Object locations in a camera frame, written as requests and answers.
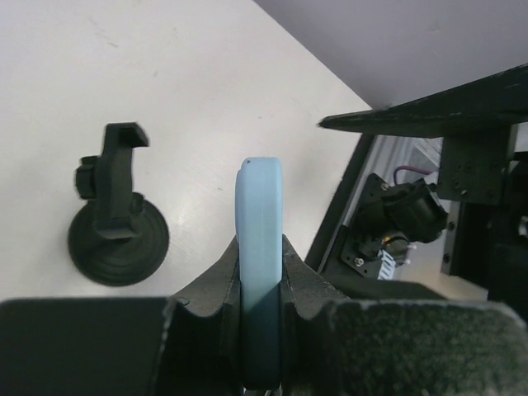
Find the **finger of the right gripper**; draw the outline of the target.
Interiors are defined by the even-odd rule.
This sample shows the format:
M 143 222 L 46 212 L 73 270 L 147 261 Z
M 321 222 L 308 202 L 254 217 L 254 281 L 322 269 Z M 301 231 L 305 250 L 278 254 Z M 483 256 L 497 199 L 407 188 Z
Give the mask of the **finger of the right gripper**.
M 378 110 L 329 115 L 328 130 L 415 138 L 508 130 L 527 122 L 525 64 L 458 87 Z

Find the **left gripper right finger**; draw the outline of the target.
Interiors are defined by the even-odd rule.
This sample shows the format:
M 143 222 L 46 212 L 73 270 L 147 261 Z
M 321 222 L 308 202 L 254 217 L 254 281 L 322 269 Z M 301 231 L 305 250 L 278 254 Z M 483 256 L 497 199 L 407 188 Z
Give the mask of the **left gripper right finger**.
M 524 395 L 527 328 L 504 304 L 352 299 L 283 243 L 286 395 Z

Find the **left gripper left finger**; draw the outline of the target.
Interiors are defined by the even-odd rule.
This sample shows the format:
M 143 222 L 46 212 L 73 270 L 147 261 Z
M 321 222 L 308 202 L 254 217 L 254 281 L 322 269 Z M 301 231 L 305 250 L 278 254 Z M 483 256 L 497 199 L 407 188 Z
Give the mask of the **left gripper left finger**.
M 168 297 L 11 299 L 4 395 L 239 395 L 238 245 Z

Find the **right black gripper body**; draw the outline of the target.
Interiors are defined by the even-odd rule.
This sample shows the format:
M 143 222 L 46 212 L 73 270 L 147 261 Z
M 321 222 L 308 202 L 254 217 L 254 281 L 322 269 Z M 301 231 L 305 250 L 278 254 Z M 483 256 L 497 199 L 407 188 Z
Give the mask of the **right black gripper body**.
M 437 193 L 450 201 L 441 270 L 505 304 L 527 301 L 527 154 L 517 125 L 443 140 Z

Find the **black phone stand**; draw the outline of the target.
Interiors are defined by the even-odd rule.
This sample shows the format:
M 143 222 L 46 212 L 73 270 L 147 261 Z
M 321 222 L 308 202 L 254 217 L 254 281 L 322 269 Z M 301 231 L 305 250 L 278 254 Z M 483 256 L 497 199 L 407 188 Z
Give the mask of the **black phone stand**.
M 83 157 L 75 187 L 85 205 L 68 229 L 68 252 L 88 279 L 107 286 L 149 278 L 166 258 L 170 243 L 160 210 L 134 191 L 133 157 L 149 138 L 135 122 L 106 125 L 102 151 Z

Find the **blue case black phone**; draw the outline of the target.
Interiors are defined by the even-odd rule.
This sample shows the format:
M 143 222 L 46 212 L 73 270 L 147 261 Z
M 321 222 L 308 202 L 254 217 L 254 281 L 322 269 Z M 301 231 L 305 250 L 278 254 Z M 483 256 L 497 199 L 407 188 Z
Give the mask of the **blue case black phone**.
M 241 366 L 247 389 L 281 381 L 283 183 L 278 158 L 248 158 L 235 185 Z

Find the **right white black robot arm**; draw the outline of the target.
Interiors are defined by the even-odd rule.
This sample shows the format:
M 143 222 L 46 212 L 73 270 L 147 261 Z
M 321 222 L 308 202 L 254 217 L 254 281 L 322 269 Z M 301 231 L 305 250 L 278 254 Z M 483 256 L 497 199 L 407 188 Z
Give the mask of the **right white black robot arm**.
M 442 269 L 488 292 L 491 301 L 527 313 L 527 155 L 515 148 L 527 121 L 527 68 L 397 106 L 330 115 L 329 130 L 439 138 L 436 181 L 384 186 L 367 178 L 343 239 L 343 261 L 358 267 L 370 246 L 446 237 Z

